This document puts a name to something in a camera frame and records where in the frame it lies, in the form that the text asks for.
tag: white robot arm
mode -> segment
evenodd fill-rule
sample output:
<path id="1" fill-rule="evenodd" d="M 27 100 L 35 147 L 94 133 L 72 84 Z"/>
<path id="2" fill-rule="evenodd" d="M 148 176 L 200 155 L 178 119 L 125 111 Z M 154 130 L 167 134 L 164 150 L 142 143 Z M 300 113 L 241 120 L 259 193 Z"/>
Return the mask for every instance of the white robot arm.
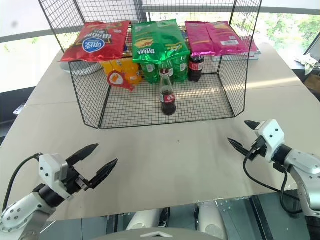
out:
<path id="1" fill-rule="evenodd" d="M 1 240 L 37 240 L 47 219 L 65 200 L 80 190 L 95 189 L 114 169 L 117 159 L 107 163 L 90 181 L 73 167 L 88 157 L 98 146 L 92 144 L 68 159 L 59 154 L 39 154 L 39 175 L 45 184 L 6 208 L 0 218 Z"/>
<path id="2" fill-rule="evenodd" d="M 246 156 L 245 161 L 248 159 L 253 161 L 257 155 L 261 155 L 268 162 L 274 162 L 273 167 L 285 173 L 285 177 L 287 177 L 286 172 L 291 174 L 298 186 L 298 197 L 305 215 L 310 239 L 319 240 L 320 157 L 286 146 L 284 144 L 285 134 L 274 119 L 262 123 L 254 121 L 245 121 L 245 123 L 258 136 L 251 150 L 244 149 L 239 142 L 233 139 L 229 138 L 229 142 L 237 151 Z"/>

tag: soda bottle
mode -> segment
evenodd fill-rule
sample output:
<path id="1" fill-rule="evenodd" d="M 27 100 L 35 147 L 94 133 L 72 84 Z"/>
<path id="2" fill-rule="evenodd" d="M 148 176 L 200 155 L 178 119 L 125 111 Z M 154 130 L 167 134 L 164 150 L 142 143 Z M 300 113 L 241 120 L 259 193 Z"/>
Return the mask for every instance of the soda bottle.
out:
<path id="1" fill-rule="evenodd" d="M 171 116 L 176 112 L 176 96 L 169 77 L 169 69 L 160 70 L 160 102 L 162 112 Z"/>
<path id="2" fill-rule="evenodd" d="M 173 78 L 175 82 L 183 83 L 188 78 L 188 59 L 189 56 L 180 56 L 172 60 Z"/>
<path id="3" fill-rule="evenodd" d="M 170 81 L 171 81 L 171 84 L 173 85 L 175 82 L 174 82 L 174 78 L 173 78 L 173 75 L 174 75 L 174 65 L 172 63 L 171 60 L 166 60 L 166 61 L 163 61 L 159 64 L 158 66 L 159 68 L 159 73 L 162 69 L 168 69 L 169 70 L 169 77 L 170 77 Z"/>
<path id="4" fill-rule="evenodd" d="M 155 64 L 141 64 L 141 68 L 145 77 L 150 84 L 158 83 L 160 78 L 158 74 L 158 68 Z"/>
<path id="5" fill-rule="evenodd" d="M 189 81 L 198 82 L 204 68 L 205 58 L 203 56 L 190 56 L 189 61 Z"/>

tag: table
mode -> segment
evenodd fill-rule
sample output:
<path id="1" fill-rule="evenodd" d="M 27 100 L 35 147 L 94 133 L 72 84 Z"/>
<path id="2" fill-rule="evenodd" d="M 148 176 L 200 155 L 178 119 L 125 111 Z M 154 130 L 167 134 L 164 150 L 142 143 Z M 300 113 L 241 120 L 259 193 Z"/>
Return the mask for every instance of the table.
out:
<path id="1" fill-rule="evenodd" d="M 67 158 L 93 143 L 100 145 L 75 168 L 90 179 L 118 158 L 116 167 L 95 190 L 81 191 L 64 202 L 51 220 L 268 193 L 247 178 L 244 156 L 227 137 L 249 148 L 256 136 L 244 120 L 277 119 L 288 146 L 320 155 L 320 104 L 272 47 L 259 48 L 260 59 L 249 62 L 245 111 L 236 118 L 106 130 L 84 125 L 70 75 L 53 62 L 0 147 L 1 204 L 14 169 L 28 156 L 42 152 Z M 281 187 L 283 175 L 261 157 L 248 163 L 248 171 L 266 184 Z M 37 162 L 26 164 L 15 180 L 9 204 L 41 182 Z M 289 178 L 287 189 L 296 187 Z"/>

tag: metal wire grid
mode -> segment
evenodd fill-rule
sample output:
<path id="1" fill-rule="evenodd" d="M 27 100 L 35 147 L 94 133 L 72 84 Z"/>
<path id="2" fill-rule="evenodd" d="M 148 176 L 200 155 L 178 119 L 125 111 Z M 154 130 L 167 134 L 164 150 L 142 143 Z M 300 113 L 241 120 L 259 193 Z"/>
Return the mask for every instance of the metal wire grid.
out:
<path id="1" fill-rule="evenodd" d="M 107 100 L 101 129 L 174 124 L 233 117 L 228 98 L 217 74 L 206 74 L 198 83 L 173 85 L 176 111 L 162 113 L 159 84 L 146 81 L 133 92 L 112 87 Z"/>
<path id="2" fill-rule="evenodd" d="M 249 48 L 255 32 L 261 6 L 260 0 L 237 0 L 230 26 L 240 38 L 249 37 Z M 249 53 L 232 56 L 233 61 L 225 61 L 223 56 L 219 76 L 235 116 L 245 110 Z"/>
<path id="3" fill-rule="evenodd" d="M 85 22 L 92 21 L 144 22 L 177 18 L 177 22 L 184 25 L 186 20 L 216 22 L 225 21 L 231 16 L 231 26 L 240 36 L 252 36 L 261 5 L 261 0 L 39 2 L 62 50 L 74 42 Z M 127 40 L 130 49 L 130 32 Z M 83 71 L 74 63 L 70 63 L 70 68 L 84 123 L 105 129 L 213 120 L 238 115 L 245 107 L 248 55 L 233 56 L 232 59 L 233 61 L 224 61 L 227 58 L 223 57 L 222 61 L 212 61 L 210 57 L 206 57 L 203 73 L 218 74 L 205 75 L 198 83 L 176 84 L 174 89 L 177 95 L 177 111 L 173 116 L 161 113 L 159 87 L 156 85 L 150 86 L 144 82 L 134 92 L 128 93 L 124 89 L 109 87 L 102 70 L 84 76 L 73 74 Z M 86 69 L 87 73 L 96 70 L 97 66 Z M 143 96 L 152 104 L 148 106 L 141 101 Z"/>

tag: black cable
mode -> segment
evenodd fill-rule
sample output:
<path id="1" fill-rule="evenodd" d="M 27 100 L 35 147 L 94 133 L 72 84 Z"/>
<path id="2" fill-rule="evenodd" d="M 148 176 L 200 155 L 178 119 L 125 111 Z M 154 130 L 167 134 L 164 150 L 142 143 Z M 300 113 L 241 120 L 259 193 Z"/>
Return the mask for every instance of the black cable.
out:
<path id="1" fill-rule="evenodd" d="M 287 184 L 287 180 L 288 180 L 288 173 L 285 171 L 284 172 L 284 180 L 283 180 L 283 183 L 282 183 L 282 186 L 281 186 L 281 191 L 280 191 L 280 204 L 281 204 L 283 210 L 285 210 L 287 213 L 289 213 L 289 214 L 300 214 L 300 213 L 302 213 L 302 209 L 297 210 L 297 211 L 292 211 L 292 210 L 288 209 L 285 206 L 284 193 L 285 193 L 285 187 L 286 187 L 286 184 Z"/>
<path id="2" fill-rule="evenodd" d="M 28 157 L 26 160 L 24 160 L 23 162 L 20 163 L 20 165 L 15 169 L 14 173 L 12 174 L 12 177 L 10 179 L 8 188 L 6 190 L 6 194 L 4 197 L 4 201 L 3 201 L 3 207 L 2 207 L 2 212 L 4 212 L 7 209 L 7 205 L 8 205 L 8 201 L 9 201 L 9 197 L 10 197 L 10 193 L 12 190 L 12 186 L 14 184 L 15 178 L 19 172 L 19 170 L 22 168 L 23 165 L 25 165 L 25 163 L 27 163 L 28 161 L 30 161 L 31 159 L 36 159 L 38 160 L 39 156 L 42 155 L 41 153 L 37 153 L 33 156 Z"/>
<path id="3" fill-rule="evenodd" d="M 255 149 L 254 148 L 251 148 L 251 150 L 248 152 L 248 154 L 245 156 L 245 158 L 244 158 L 244 161 L 243 161 L 243 170 L 244 170 L 244 172 L 245 172 L 245 174 L 247 175 L 247 177 L 249 178 L 249 179 L 251 179 L 252 181 L 254 181 L 255 183 L 257 183 L 257 184 L 259 184 L 259 185 L 261 185 L 261 186 L 263 186 L 263 187 L 265 187 L 265 188 L 267 188 L 267 189 L 270 189 L 270 190 L 272 190 L 272 191 L 275 191 L 275 192 L 277 192 L 277 193 L 281 193 L 281 191 L 279 190 L 279 189 L 276 189 L 276 188 L 274 188 L 274 187 L 272 187 L 272 186 L 269 186 L 269 185 L 267 185 L 267 184 L 264 184 L 264 183 L 262 183 L 262 182 L 260 182 L 260 181 L 258 181 L 258 180 L 256 180 L 255 178 L 253 178 L 249 173 L 248 173 L 248 171 L 247 171 L 247 161 L 248 161 L 248 159 L 249 159 L 249 156 L 253 153 L 253 151 L 254 151 Z M 292 199 L 294 199 L 294 200 L 297 200 L 297 201 L 300 201 L 300 199 L 298 198 L 298 197 L 296 197 L 296 196 L 292 196 L 291 194 L 288 194 L 288 193 L 286 193 L 286 192 L 283 192 L 283 195 L 286 195 L 287 197 L 290 197 L 290 198 L 292 198 Z"/>

